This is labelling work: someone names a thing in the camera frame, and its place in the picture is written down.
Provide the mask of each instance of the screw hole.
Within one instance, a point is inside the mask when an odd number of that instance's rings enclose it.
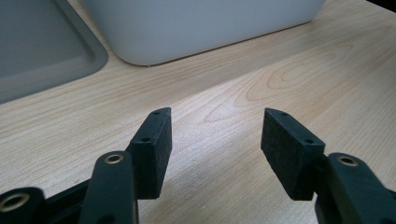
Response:
[[[314,140],[312,140],[312,139],[305,139],[305,142],[307,144],[314,144]]]
[[[116,218],[112,215],[105,215],[99,218],[97,224],[112,224],[116,223]]]
[[[144,137],[144,138],[142,138],[142,139],[140,139],[142,142],[149,142],[149,137]]]
[[[347,166],[358,166],[359,163],[352,158],[340,156],[337,160]]]
[[[105,158],[105,162],[108,164],[118,163],[122,160],[123,160],[123,156],[121,156],[120,154],[110,155],[107,158]]]
[[[16,193],[6,197],[0,202],[0,212],[13,211],[29,201],[30,195],[27,193]]]

